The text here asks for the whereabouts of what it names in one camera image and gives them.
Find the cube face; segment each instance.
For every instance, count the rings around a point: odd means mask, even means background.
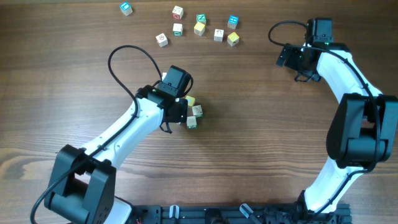
[[[214,41],[223,41],[223,37],[224,37],[224,30],[220,30],[220,29],[216,29],[214,31]]]
[[[233,32],[228,36],[227,42],[230,44],[230,46],[235,46],[237,43],[239,43],[239,36]]]
[[[186,100],[188,100],[188,106],[193,106],[195,105],[195,99],[192,96],[186,96],[185,97]]]
[[[125,16],[128,16],[132,13],[131,5],[128,2],[124,2],[124,3],[120,4],[119,7]]]
[[[168,44],[167,37],[164,34],[159,34],[156,36],[156,41],[160,47],[166,46]]]
[[[179,6],[174,6],[172,15],[175,19],[181,19],[184,14],[184,9]]]
[[[203,35],[203,33],[205,32],[205,25],[197,22],[197,24],[195,25],[195,27],[193,28],[194,33],[196,33],[197,35]]]
[[[228,28],[236,29],[236,26],[238,25],[238,21],[239,21],[238,16],[231,15],[228,20]]]
[[[188,128],[197,128],[197,117],[189,116],[187,117],[187,126]]]
[[[201,110],[201,106],[192,106],[192,113],[195,117],[200,118],[203,116],[203,112]]]
[[[201,22],[206,25],[206,15],[204,14],[197,14],[197,22]]]
[[[182,24],[174,24],[173,26],[173,34],[175,36],[182,36]]]

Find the cube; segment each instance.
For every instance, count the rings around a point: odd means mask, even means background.
[[[204,14],[197,14],[197,22],[201,22],[206,25],[206,15]]]
[[[198,35],[203,35],[203,33],[205,32],[205,25],[197,22],[197,24],[195,25],[195,27],[193,28],[193,31],[198,34]]]
[[[184,14],[184,9],[180,6],[174,6],[172,14],[175,19],[181,19]]]
[[[132,13],[132,7],[128,2],[120,4],[120,10],[122,10],[125,16],[128,16]]]
[[[197,117],[189,116],[187,117],[187,126],[188,128],[197,128]]]
[[[166,46],[167,44],[169,44],[167,42],[167,37],[164,34],[159,34],[156,36],[156,41],[159,44],[160,47]]]
[[[238,25],[238,21],[239,21],[238,16],[231,15],[228,20],[228,28],[236,29],[236,26]]]
[[[200,118],[203,116],[203,112],[201,110],[201,106],[192,106],[192,113],[195,117]]]
[[[182,36],[182,24],[174,24],[173,34],[179,37]]]
[[[214,31],[214,41],[222,42],[223,41],[223,37],[224,37],[224,30],[216,29]]]
[[[226,40],[230,46],[235,46],[237,43],[239,43],[239,36],[233,32],[232,34],[230,34]]]
[[[186,100],[188,100],[188,106],[193,106],[195,105],[195,99],[192,96],[186,96],[185,97]]]

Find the cable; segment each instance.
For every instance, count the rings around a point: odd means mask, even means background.
[[[282,47],[291,47],[291,48],[296,48],[296,49],[312,49],[312,50],[317,50],[320,52],[324,52],[324,53],[328,53],[331,54],[335,57],[337,57],[338,59],[342,60],[345,64],[347,64],[349,66],[349,68],[355,73],[355,75],[357,76],[359,82],[361,82],[363,88],[365,89],[366,93],[368,94],[372,106],[373,106],[373,110],[374,110],[374,116],[375,116],[375,125],[376,125],[376,146],[374,149],[374,159],[372,161],[372,163],[368,166],[367,169],[363,169],[363,170],[357,170],[354,171],[350,174],[347,175],[347,178],[345,179],[345,181],[340,185],[339,189],[336,191],[336,193],[329,199],[329,201],[324,204],[321,209],[319,209],[316,213],[314,213],[308,220],[306,220],[306,222],[304,224],[308,224],[310,221],[312,221],[314,218],[316,218],[319,214],[321,214],[322,211],[324,211],[324,209],[326,209],[329,205],[331,205],[333,203],[333,201],[337,198],[337,196],[339,196],[339,194],[341,193],[341,191],[343,191],[343,189],[345,188],[345,186],[347,185],[347,183],[351,180],[351,178],[356,175],[356,174],[366,174],[371,172],[376,164],[377,164],[377,156],[379,155],[379,144],[380,144],[380,117],[379,117],[379,111],[377,109],[377,104],[376,104],[376,100],[373,97],[373,94],[371,93],[368,84],[365,83],[365,81],[363,80],[362,76],[359,74],[359,72],[354,68],[354,66],[345,58],[343,58],[342,56],[340,56],[337,53],[334,53],[330,50],[326,50],[326,49],[320,49],[317,47],[308,47],[307,43],[305,44],[305,46],[300,46],[300,45],[288,45],[288,44],[282,44],[279,42],[276,42],[274,40],[272,40],[271,38],[271,33],[272,31],[279,25],[282,24],[298,24],[301,26],[304,26],[305,28],[307,28],[307,26],[303,23],[303,22],[299,22],[299,21],[282,21],[282,22],[278,22],[277,24],[275,24],[274,26],[272,26],[269,29],[268,32],[268,39],[269,41],[271,41],[273,44],[282,46]]]
[[[77,163],[76,165],[74,165],[71,169],[69,169],[68,171],[66,171],[64,174],[62,174],[54,183],[52,183],[43,193],[42,195],[37,199],[36,203],[34,204],[34,206],[32,207],[32,210],[30,211],[30,222],[31,224],[37,224],[37,222],[35,221],[35,214],[36,211],[40,205],[40,203],[44,200],[44,198],[50,193],[52,192],[52,190],[61,182],[63,181],[66,177],[68,177],[70,174],[74,173],[76,170],[78,170],[79,168],[81,168],[83,165],[85,165],[90,159],[92,159],[97,153],[99,153],[100,151],[102,151],[111,141],[113,141],[117,136],[119,136],[120,133],[122,133],[131,123],[132,121],[137,117],[137,113],[138,113],[138,102],[136,97],[131,93],[131,91],[116,77],[116,75],[113,73],[112,67],[111,67],[111,60],[113,55],[120,49],[123,48],[133,48],[133,49],[137,49],[140,50],[141,52],[144,52],[149,59],[154,63],[155,68],[157,70],[157,72],[159,73],[159,77],[160,79],[162,79],[162,75],[160,74],[160,70],[155,62],[155,60],[142,48],[137,47],[137,46],[133,46],[133,45],[123,45],[120,46],[116,49],[114,49],[111,54],[109,55],[108,58],[108,68],[109,68],[109,72],[111,73],[112,77],[116,80],[116,82],[130,95],[130,97],[132,98],[133,102],[134,102],[134,106],[135,106],[135,110],[130,118],[130,120],[119,130],[117,131],[115,134],[113,134],[108,140],[106,140],[102,145],[100,145],[95,151],[93,151],[91,154],[89,154],[88,156],[86,156],[82,161],[80,161],[79,163]]]

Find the green and white cube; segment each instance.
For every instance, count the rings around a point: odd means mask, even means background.
[[[179,37],[182,36],[182,24],[174,24],[173,34]]]
[[[187,117],[187,126],[188,128],[197,128],[197,117],[195,116],[189,116]]]
[[[192,106],[192,113],[197,118],[200,118],[200,117],[203,116],[203,112],[201,110],[201,106],[200,105]]]
[[[206,25],[206,15],[204,14],[197,14],[197,22],[201,22]]]

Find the wood grain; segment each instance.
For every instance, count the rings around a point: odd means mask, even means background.
[[[266,35],[276,22],[332,17],[335,40],[368,80],[398,95],[396,1],[134,1],[129,17],[116,2],[43,2],[0,6],[0,223],[28,223],[56,152],[93,139],[128,108],[106,66],[120,45],[146,49],[162,71],[191,73],[190,94],[204,112],[198,129],[155,131],[128,157],[116,195],[134,205],[293,202],[314,181],[338,104],[324,80],[295,83],[294,72],[275,65],[281,49]],[[176,4],[184,8],[182,37],[172,35]],[[208,18],[203,37],[193,33],[198,13]],[[213,41],[215,28],[232,32],[230,14],[239,16],[235,47]],[[164,48],[160,33],[169,38]],[[303,34],[285,26],[273,37],[300,44]],[[118,52],[113,67],[132,91],[157,79],[138,51]],[[343,197],[355,223],[396,223],[397,149]],[[44,208],[37,219],[65,223]]]

